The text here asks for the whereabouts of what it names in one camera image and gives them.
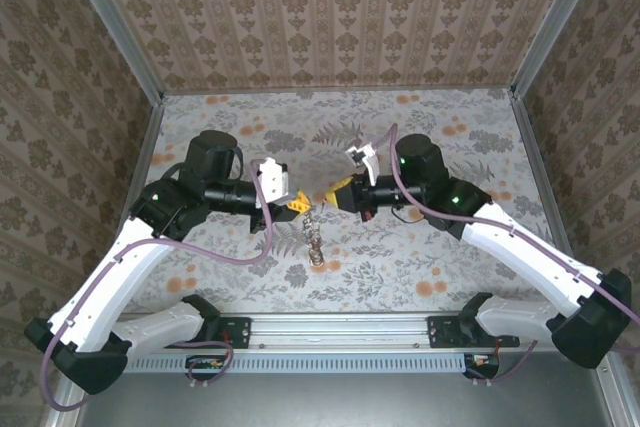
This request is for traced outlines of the floral patterned table cover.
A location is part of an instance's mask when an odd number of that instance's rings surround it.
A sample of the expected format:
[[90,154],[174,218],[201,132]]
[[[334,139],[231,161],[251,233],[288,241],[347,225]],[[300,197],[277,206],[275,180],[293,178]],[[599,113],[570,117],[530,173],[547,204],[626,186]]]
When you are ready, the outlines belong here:
[[392,124],[422,133],[442,150],[450,173],[484,191],[545,240],[550,224],[504,89],[333,91],[175,96],[166,99],[147,177],[181,161],[192,138],[233,135],[247,159],[274,158],[312,200],[324,261],[314,265],[300,221],[275,227],[271,253],[243,216],[212,214],[188,242],[226,256],[216,262],[176,250],[127,305],[130,314],[163,310],[196,293],[228,313],[436,311],[461,308],[474,294],[538,300],[538,292],[492,256],[431,227],[407,206],[369,222],[329,205],[325,191],[354,172],[346,149],[373,141]]

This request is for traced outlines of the black power connector socket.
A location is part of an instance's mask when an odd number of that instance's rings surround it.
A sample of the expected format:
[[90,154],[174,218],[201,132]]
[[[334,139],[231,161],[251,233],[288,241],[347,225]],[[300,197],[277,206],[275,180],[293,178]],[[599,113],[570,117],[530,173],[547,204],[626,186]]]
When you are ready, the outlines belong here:
[[469,379],[493,379],[498,375],[500,360],[497,354],[465,354],[465,371]]
[[185,361],[186,376],[196,383],[210,383],[225,371],[229,357],[229,354],[188,356]]

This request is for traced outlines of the aluminium frame side rail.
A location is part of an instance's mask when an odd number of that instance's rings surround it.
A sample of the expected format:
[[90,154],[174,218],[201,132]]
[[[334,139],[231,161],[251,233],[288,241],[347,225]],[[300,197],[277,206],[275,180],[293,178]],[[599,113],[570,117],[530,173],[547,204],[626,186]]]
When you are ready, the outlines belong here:
[[524,245],[516,254],[519,274],[559,313],[568,317],[579,309],[581,299],[588,298],[594,292],[586,283],[593,278],[593,269],[572,257],[568,236],[524,103],[512,91],[508,91],[507,96],[517,128],[516,136],[535,184],[534,203],[543,211],[542,236],[525,227],[517,229],[516,238]]
[[151,165],[154,148],[159,135],[163,115],[164,106],[162,105],[162,102],[159,102],[151,109],[149,122],[140,147],[138,160],[131,177],[129,190],[126,196],[124,207],[122,209],[116,234],[121,233],[124,223],[129,217],[129,209],[139,197],[145,185],[147,173]]

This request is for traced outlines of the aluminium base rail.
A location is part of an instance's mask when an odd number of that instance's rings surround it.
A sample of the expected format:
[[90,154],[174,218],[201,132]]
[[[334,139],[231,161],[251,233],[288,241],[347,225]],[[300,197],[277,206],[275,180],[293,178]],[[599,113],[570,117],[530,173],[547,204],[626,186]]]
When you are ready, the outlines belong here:
[[[426,351],[429,344],[427,318],[457,316],[455,313],[314,313],[314,314],[224,314],[222,317],[250,317],[248,349],[269,351]],[[436,350],[492,350],[516,348],[516,337],[496,339],[460,323],[466,346]]]

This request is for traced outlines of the aluminium frame post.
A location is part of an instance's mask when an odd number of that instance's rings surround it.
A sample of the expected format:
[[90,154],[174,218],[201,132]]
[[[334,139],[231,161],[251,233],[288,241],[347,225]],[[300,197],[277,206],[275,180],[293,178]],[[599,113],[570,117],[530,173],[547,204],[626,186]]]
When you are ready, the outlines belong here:
[[515,98],[522,99],[532,85],[578,2],[579,0],[552,1],[511,84]]
[[117,5],[116,0],[90,0],[90,2],[152,108],[157,108],[162,103],[164,89],[160,86],[160,81],[146,60],[143,49],[129,27],[122,9]]

